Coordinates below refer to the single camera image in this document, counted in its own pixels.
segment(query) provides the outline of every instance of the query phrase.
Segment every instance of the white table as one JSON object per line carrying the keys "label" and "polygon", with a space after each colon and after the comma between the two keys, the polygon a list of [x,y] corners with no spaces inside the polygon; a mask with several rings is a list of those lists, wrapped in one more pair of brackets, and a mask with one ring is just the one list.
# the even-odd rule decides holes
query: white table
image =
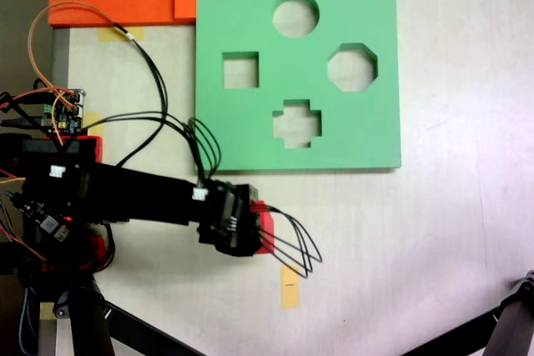
{"label": "white table", "polygon": [[[194,226],[139,221],[114,229],[116,259],[97,275],[106,298],[223,356],[397,355],[499,304],[534,267],[533,5],[398,0],[401,169],[221,176],[252,183],[318,239],[325,263],[300,283],[299,308],[281,308],[269,255],[231,258],[198,244]],[[170,112],[193,115],[194,29],[145,33]],[[69,46],[68,85],[88,91],[89,110],[158,107],[127,43],[73,29]],[[106,125],[104,161],[153,129]],[[194,179],[184,140],[168,129],[128,167]],[[133,201],[146,190],[159,189]],[[72,354],[69,335],[62,322],[59,355]]]}

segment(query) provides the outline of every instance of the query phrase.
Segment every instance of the green foam board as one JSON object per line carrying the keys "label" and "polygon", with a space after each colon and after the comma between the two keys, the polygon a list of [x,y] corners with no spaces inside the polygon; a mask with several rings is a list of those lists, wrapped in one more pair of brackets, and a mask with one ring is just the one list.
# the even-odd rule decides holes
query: green foam board
{"label": "green foam board", "polygon": [[[395,0],[312,0],[315,29],[288,38],[273,25],[283,0],[197,0],[196,116],[219,140],[223,170],[401,166]],[[376,61],[365,90],[342,92],[327,74],[339,49]],[[224,58],[254,54],[257,88],[224,88]],[[309,148],[285,148],[273,116],[309,102],[321,133]]]}

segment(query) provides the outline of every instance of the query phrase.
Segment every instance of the red part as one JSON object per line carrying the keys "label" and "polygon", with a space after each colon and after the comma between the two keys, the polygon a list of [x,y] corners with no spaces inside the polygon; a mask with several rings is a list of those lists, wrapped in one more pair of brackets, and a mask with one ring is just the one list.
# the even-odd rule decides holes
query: red part
{"label": "red part", "polygon": [[[254,204],[261,204],[264,205],[265,202],[263,200],[259,200],[257,202],[254,202]],[[259,217],[261,219],[261,228],[263,228],[268,233],[272,233],[275,235],[275,221],[273,220],[273,216],[271,213],[260,213]],[[275,243],[274,238],[268,238],[268,240],[272,243]],[[275,252],[275,246],[272,243],[264,242],[264,246],[262,246],[256,254],[265,254],[265,253],[274,253]]]}
{"label": "red part", "polygon": [[103,261],[103,258],[106,256],[106,243],[104,242],[103,238],[91,238],[93,240],[93,246],[94,246],[94,256],[97,260]]}
{"label": "red part", "polygon": [[[68,141],[70,139],[69,136],[61,136],[61,139],[63,141]],[[83,141],[83,140],[94,140],[94,161],[97,163],[102,162],[102,155],[103,155],[103,140],[102,137],[96,137],[94,135],[80,135],[79,137],[76,137],[77,141]]]}

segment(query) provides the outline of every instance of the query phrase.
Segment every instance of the black metal leg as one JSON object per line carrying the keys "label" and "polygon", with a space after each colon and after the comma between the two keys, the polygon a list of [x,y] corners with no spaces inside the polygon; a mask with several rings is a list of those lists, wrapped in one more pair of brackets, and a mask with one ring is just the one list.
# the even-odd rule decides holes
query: black metal leg
{"label": "black metal leg", "polygon": [[106,321],[112,338],[146,356],[205,356],[143,320],[108,303]]}
{"label": "black metal leg", "polygon": [[68,300],[76,356],[114,356],[103,315],[102,299],[85,288],[74,289]]}
{"label": "black metal leg", "polygon": [[494,308],[419,348],[405,353],[404,356],[469,356],[487,345],[496,327],[496,317],[499,313],[499,308]]}
{"label": "black metal leg", "polygon": [[531,306],[517,300],[506,306],[484,351],[484,356],[527,356],[534,334]]}

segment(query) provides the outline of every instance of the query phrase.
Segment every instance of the black wire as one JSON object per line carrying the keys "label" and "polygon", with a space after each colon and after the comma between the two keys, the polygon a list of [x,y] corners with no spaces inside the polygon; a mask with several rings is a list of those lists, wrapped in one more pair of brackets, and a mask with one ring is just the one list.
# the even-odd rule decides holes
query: black wire
{"label": "black wire", "polygon": [[[110,116],[107,118],[103,118],[85,127],[83,132],[75,133],[65,143],[65,146],[63,146],[62,148],[62,152],[65,153],[68,150],[69,146],[73,143],[73,141],[75,141],[78,136],[83,135],[87,129],[96,127],[100,124],[112,123],[112,122],[117,122],[117,121],[155,121],[159,123],[163,122],[164,125],[171,127],[174,131],[176,131],[177,133],[179,133],[182,137],[186,139],[186,141],[188,142],[189,148],[191,150],[191,153],[193,155],[193,160],[197,166],[199,181],[204,183],[207,178],[206,178],[205,171],[204,171],[204,165],[202,164],[202,158],[200,157],[199,145],[200,145],[200,148],[203,149],[205,154],[208,154],[208,152],[206,151],[204,145],[202,145],[202,143],[199,143],[199,140],[196,137],[194,130],[189,125],[184,124],[183,122],[181,122],[180,120],[178,120],[175,116],[171,114],[166,113],[164,116],[169,118],[170,120],[175,121],[176,123],[172,123],[168,119],[149,117],[149,116],[146,116],[146,114],[162,115],[162,113],[159,111],[147,111],[147,112],[122,113],[122,114],[117,114],[117,115]],[[217,149],[220,149],[220,146],[218,143],[215,144],[215,147]]]}
{"label": "black wire", "polygon": [[[115,24],[115,26],[126,33],[127,31],[121,27],[119,24]],[[141,55],[143,56],[145,62],[148,64],[150,72],[154,76],[154,81],[156,82],[156,86],[158,87],[158,93],[159,93],[159,99],[161,101],[161,112],[165,116],[167,114],[167,111],[169,110],[169,95],[167,93],[167,87],[165,85],[165,82],[163,80],[163,77],[161,76],[161,73],[159,72],[158,68],[154,64],[154,61],[152,58],[144,51],[143,47],[137,43],[137,41],[132,40],[135,47],[139,50]],[[118,164],[117,167],[122,167],[126,162],[131,159],[133,156],[135,156],[137,153],[139,153],[141,150],[146,148],[159,134],[159,132],[163,129],[164,123],[161,122],[158,128],[143,142],[141,143],[136,149],[134,149],[128,156],[126,156],[124,159],[122,159]]]}
{"label": "black wire", "polygon": [[103,265],[98,267],[96,271],[103,271],[113,262],[115,258],[115,241],[113,239],[113,231],[109,225],[106,225],[106,232],[108,233],[108,249],[104,255]]}
{"label": "black wire", "polygon": [[301,276],[302,278],[308,278],[308,274],[306,273],[306,275],[302,274],[299,270],[297,270],[296,268],[290,266],[289,264],[287,264],[280,256],[278,256],[277,254],[275,253],[272,253],[270,252],[270,254],[272,254],[275,258],[278,259],[279,262],[281,262],[285,267],[289,268],[290,270],[293,270],[293,272],[297,273],[299,276]]}
{"label": "black wire", "polygon": [[[277,237],[276,235],[274,235],[273,233],[270,233],[269,231],[266,231],[266,230],[264,230],[264,229],[262,229],[262,228],[259,228],[259,230],[260,230],[261,233],[266,233],[266,234],[269,235],[270,237],[276,239],[277,241],[280,241],[281,243],[283,243],[283,244],[289,246],[290,248],[293,248],[294,250],[301,250],[300,248],[296,247],[294,244],[292,244],[292,243],[290,243],[290,242],[288,242],[288,241],[286,241],[286,240],[284,240],[284,239],[282,239],[282,238],[280,238],[280,237]],[[312,254],[309,254],[309,256],[310,256],[312,259],[314,259],[315,261],[317,261],[317,262],[319,262],[319,263],[321,262],[321,260],[320,260],[319,258],[317,258],[316,256],[314,256],[314,255],[312,255]]]}
{"label": "black wire", "polygon": [[32,124],[33,127],[35,127],[35,129],[38,129],[39,131],[41,131],[46,137],[50,138],[50,140],[54,143],[54,145],[56,146],[56,149],[59,150],[59,143],[57,141],[54,140],[53,136],[46,130],[45,127],[43,127],[41,124],[37,123],[33,118],[31,118],[30,116],[28,116],[26,114],[26,112],[24,112],[24,110],[22,110],[18,104],[17,104],[17,101],[16,100],[13,100],[13,98],[11,97],[11,95],[7,92],[4,92],[2,94],[0,94],[0,104],[1,103],[4,103],[4,102],[7,102],[9,103],[9,105],[11,106],[11,108],[13,110],[15,110],[15,112],[17,112],[22,118],[24,118],[26,121],[28,121],[30,124]]}
{"label": "black wire", "polygon": [[[296,272],[299,276],[301,277],[304,277],[304,278],[307,278],[307,275],[308,275],[308,272],[312,273],[313,272],[313,265],[312,265],[312,262],[311,262],[311,259],[314,259],[320,263],[323,262],[323,258],[320,254],[320,251],[319,249],[317,248],[317,245],[315,244],[315,241],[313,240],[313,238],[310,236],[310,233],[308,233],[308,231],[306,230],[306,228],[302,225],[302,223],[300,223],[299,220],[297,220],[296,218],[294,218],[293,216],[290,216],[289,214],[287,213],[284,213],[282,212],[281,210],[273,207],[273,206],[269,206],[269,205],[259,205],[261,207],[261,209],[259,211],[257,211],[256,213],[265,213],[265,212],[270,212],[270,213],[279,213],[279,214],[282,214],[283,216],[285,216],[287,218],[287,220],[291,223],[291,225],[293,226],[293,229],[295,230],[295,233],[297,235],[297,239],[299,240],[299,247],[297,248],[294,244],[292,243],[289,243],[288,241],[285,241],[283,240],[282,238],[279,238],[279,237],[276,237],[275,235],[273,235],[272,233],[269,233],[268,231],[265,231],[264,229],[262,228],[259,228],[259,232],[260,232],[260,237],[267,243],[270,243],[277,251],[281,252],[284,256],[286,256],[287,258],[291,259],[292,261],[296,262],[297,264],[299,264],[299,266],[303,267],[306,271],[306,274],[304,276],[304,274],[301,274],[300,272],[296,271],[294,268],[291,268],[291,266],[289,266],[287,263],[285,263],[283,261],[283,259],[276,255],[274,252],[271,252],[271,254],[273,254],[273,256],[275,256],[283,265],[285,265],[286,267],[288,268],[291,268],[291,270],[293,270],[294,272]],[[317,253],[317,256],[314,256],[314,255],[311,255],[309,252],[308,252],[308,246],[306,244],[306,240],[304,238],[304,235],[302,234],[302,232],[300,231],[300,229],[302,228],[302,230],[304,230],[306,236],[308,237],[308,239],[311,241],[311,244],[313,245],[316,253]],[[296,260],[294,260],[291,256],[289,256],[286,252],[284,252],[282,249],[278,248],[275,246],[274,243],[270,242],[269,240],[267,240],[267,238],[265,238],[263,235],[261,235],[261,233],[266,233],[267,235],[273,237],[274,239],[277,239],[279,240],[280,242],[290,246],[291,248],[295,249],[295,250],[298,250],[301,252],[302,254],[302,257],[303,257],[303,262],[304,262],[304,266],[302,264],[300,264],[299,262],[297,262]],[[306,265],[306,261],[305,261],[305,256],[307,256],[307,259],[308,259],[308,265],[310,266],[309,268],[308,265]]]}
{"label": "black wire", "polygon": [[273,208],[272,206],[269,206],[269,205],[262,205],[262,208],[264,208],[264,211],[269,211],[269,212],[273,212],[273,213],[280,212],[281,214],[283,214],[287,218],[287,220],[290,222],[291,226],[293,227],[293,229],[295,231],[295,235],[297,237],[297,240],[299,241],[299,249],[298,250],[302,254],[303,263],[304,263],[304,265],[306,265],[305,255],[308,255],[308,264],[307,265],[310,266],[310,271],[313,272],[314,269],[313,269],[313,265],[311,263],[310,253],[308,252],[308,246],[306,244],[304,236],[302,235],[302,232],[297,228],[296,224],[291,220],[293,217],[291,217],[289,214],[286,214],[286,213],[283,213],[283,212],[279,211],[278,209],[276,209],[276,210],[278,210],[278,212],[275,212],[274,211],[275,208]]}
{"label": "black wire", "polygon": [[[202,123],[200,120],[198,120],[197,118],[190,118],[189,119],[189,125],[191,125],[194,129],[196,129],[200,133],[200,135],[202,136],[204,141],[208,144],[209,150],[211,151],[211,154],[214,157],[214,164],[210,165],[210,171],[209,171],[209,175],[208,175],[208,179],[210,179],[210,178],[213,177],[213,175],[215,174],[215,172],[219,168],[219,166],[221,164],[221,160],[222,160],[222,153],[221,153],[221,150],[220,150],[219,142],[217,141],[217,139],[215,138],[215,136],[213,135],[211,130],[208,127],[206,127],[206,125],[204,123]],[[214,148],[211,146],[211,141],[204,134],[204,130],[213,139],[214,145],[217,148],[217,153],[214,151]]]}
{"label": "black wire", "polygon": [[43,80],[41,78],[37,78],[35,81],[33,81],[33,90],[36,90],[37,88],[39,88],[39,84],[42,84],[44,87],[46,87],[46,83],[43,82]]}
{"label": "black wire", "polygon": [[265,241],[266,243],[268,243],[269,245],[271,245],[274,249],[276,249],[278,252],[282,253],[286,258],[289,258],[292,262],[295,262],[297,263],[300,267],[302,267],[305,271],[306,271],[306,275],[308,275],[308,273],[313,273],[313,270],[310,270],[308,268],[308,266],[306,266],[305,264],[305,261],[304,261],[304,257],[303,257],[303,263],[300,263],[300,261],[298,261],[296,258],[293,258],[293,256],[291,256],[290,254],[286,253],[284,250],[282,250],[281,248],[277,247],[275,245],[274,242],[272,241],[269,241],[266,237],[264,237],[263,235],[260,235],[259,236],[263,241]]}
{"label": "black wire", "polygon": [[270,212],[272,213],[279,213],[279,214],[282,214],[284,215],[287,219],[291,219],[294,223],[296,223],[300,228],[302,228],[302,230],[305,232],[306,236],[308,237],[308,239],[310,240],[311,244],[313,245],[315,251],[317,252],[317,257],[319,258],[319,262],[320,263],[323,263],[323,257],[321,256],[320,254],[320,251],[319,249],[317,248],[317,245],[315,244],[315,241],[314,239],[311,237],[310,233],[308,232],[308,230],[305,228],[304,225],[302,225],[302,223],[297,220],[295,217],[293,216],[290,216],[289,214],[287,213],[284,213],[282,212],[281,210],[273,207],[273,206],[269,206],[269,205],[261,205],[261,207],[265,207],[265,208],[268,208]]}

